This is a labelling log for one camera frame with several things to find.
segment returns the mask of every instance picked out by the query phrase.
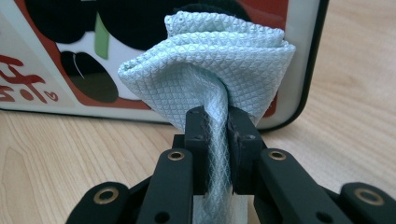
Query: screw hole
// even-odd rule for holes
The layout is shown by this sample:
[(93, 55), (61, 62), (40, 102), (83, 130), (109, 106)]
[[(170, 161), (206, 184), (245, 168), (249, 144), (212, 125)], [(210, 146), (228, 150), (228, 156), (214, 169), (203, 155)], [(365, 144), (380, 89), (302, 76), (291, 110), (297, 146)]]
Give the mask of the screw hole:
[(272, 151), (269, 153), (269, 156), (276, 161), (283, 161), (286, 159), (286, 155), (279, 151)]
[(100, 189), (93, 196), (93, 201), (97, 204), (112, 203), (119, 197), (119, 191), (114, 187)]
[(155, 222), (157, 223), (166, 223), (167, 221), (169, 221), (171, 217), (169, 216), (168, 213), (166, 212), (160, 212), (157, 215), (155, 215)]
[(370, 189), (355, 189), (354, 193), (356, 197), (370, 205), (380, 206), (385, 203), (381, 195)]
[(168, 154), (168, 159), (171, 161), (180, 161), (183, 160), (183, 158), (184, 158), (184, 153), (179, 151), (174, 151)]
[(323, 212), (317, 212), (317, 219), (323, 223), (332, 223), (332, 217)]

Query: black plastic part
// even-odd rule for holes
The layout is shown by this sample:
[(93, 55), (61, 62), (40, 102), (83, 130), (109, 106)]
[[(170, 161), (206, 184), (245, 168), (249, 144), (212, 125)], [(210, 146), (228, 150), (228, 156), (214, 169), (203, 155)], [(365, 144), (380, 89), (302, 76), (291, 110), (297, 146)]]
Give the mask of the black plastic part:
[(169, 149), (158, 160), (136, 223), (191, 222), (192, 155), (186, 149)]
[(263, 200), (260, 197), (254, 197), (254, 208), (260, 223), (281, 224), (282, 215), (276, 207), (274, 200)]
[(396, 201), (381, 189), (371, 185), (345, 184), (338, 202), (354, 223), (396, 223)]
[(184, 134), (175, 134), (172, 148), (184, 148)]
[[(114, 201), (106, 200), (112, 196), (115, 198)], [(66, 224), (118, 223), (128, 198), (128, 188), (120, 183), (106, 182), (97, 185), (82, 197), (67, 219)]]
[(254, 194), (257, 174), (255, 163), (265, 146), (248, 113), (229, 107), (227, 124), (230, 169), (233, 191), (240, 195)]
[(195, 107), (186, 114), (184, 148), (193, 156), (194, 195), (204, 195), (207, 192), (208, 146), (205, 132), (207, 126), (206, 116), (207, 114), (202, 106)]
[(291, 154), (265, 149), (260, 175), (271, 194), (282, 223), (352, 223)]
[(135, 224), (137, 217), (140, 213), (140, 207), (145, 199), (146, 192), (149, 188), (149, 182), (151, 177), (143, 180), (137, 185), (129, 189), (129, 199), (125, 204), (122, 214), (120, 215), (119, 222), (117, 224)]
[(327, 193), (327, 195), (329, 195), (329, 197), (330, 197), (335, 203), (338, 204), (338, 197), (339, 197), (339, 195), (338, 195), (337, 193), (335, 193), (335, 192), (332, 191), (332, 190), (323, 188), (323, 187), (322, 187), (322, 189)]

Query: wood grain surface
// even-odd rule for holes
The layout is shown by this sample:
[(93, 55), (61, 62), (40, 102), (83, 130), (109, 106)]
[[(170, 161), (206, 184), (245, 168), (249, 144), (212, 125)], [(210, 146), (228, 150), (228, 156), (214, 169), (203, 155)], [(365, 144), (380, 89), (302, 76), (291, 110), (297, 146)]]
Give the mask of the wood grain surface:
[[(303, 114), (263, 133), (317, 182), (396, 198), (396, 2), (332, 0)], [(0, 111), (0, 223), (65, 223), (94, 185), (152, 174), (169, 125)], [(258, 223), (252, 215), (249, 223)]]

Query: box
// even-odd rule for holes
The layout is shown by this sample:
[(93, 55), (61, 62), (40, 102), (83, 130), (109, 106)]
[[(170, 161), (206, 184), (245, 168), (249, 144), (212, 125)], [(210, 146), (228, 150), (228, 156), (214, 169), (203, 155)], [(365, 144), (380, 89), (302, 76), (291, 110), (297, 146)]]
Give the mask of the box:
[(296, 119), (309, 92), (328, 0), (2, 0), (0, 108), (166, 122), (118, 77), (120, 64), (166, 38), (174, 8), (214, 10), (285, 30), (297, 51), (258, 129)]

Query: light blue cloth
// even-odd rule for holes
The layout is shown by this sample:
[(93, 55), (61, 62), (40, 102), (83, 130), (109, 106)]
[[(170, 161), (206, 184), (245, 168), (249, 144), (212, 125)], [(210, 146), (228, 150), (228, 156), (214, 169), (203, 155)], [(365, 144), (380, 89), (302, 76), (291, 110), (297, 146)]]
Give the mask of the light blue cloth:
[(295, 47), (284, 32), (217, 13), (167, 16), (168, 38), (123, 63), (121, 81), (181, 131), (186, 112), (209, 116), (209, 192), (194, 198), (194, 223), (247, 223), (247, 199), (231, 196), (228, 105), (257, 124), (286, 73)]

